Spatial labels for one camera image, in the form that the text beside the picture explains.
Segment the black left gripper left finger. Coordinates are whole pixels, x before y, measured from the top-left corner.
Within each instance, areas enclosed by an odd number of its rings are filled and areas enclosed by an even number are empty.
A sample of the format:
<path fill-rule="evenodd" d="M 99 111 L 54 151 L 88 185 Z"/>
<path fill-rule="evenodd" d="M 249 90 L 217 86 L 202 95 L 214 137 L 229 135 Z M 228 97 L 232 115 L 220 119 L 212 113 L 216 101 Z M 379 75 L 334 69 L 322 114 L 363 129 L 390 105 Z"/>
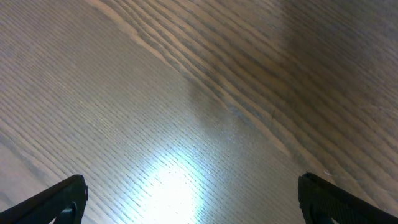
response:
<path fill-rule="evenodd" d="M 82 175 L 73 175 L 1 212 L 1 223 L 80 224 L 88 201 Z"/>

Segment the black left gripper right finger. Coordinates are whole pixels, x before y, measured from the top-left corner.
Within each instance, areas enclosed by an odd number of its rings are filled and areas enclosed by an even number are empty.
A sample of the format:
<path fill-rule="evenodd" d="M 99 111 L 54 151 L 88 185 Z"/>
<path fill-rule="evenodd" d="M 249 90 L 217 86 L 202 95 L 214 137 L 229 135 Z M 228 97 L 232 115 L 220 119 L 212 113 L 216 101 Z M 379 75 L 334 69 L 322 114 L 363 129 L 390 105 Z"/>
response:
<path fill-rule="evenodd" d="M 306 224 L 397 224 L 397 217 L 310 172 L 298 178 L 298 200 Z"/>

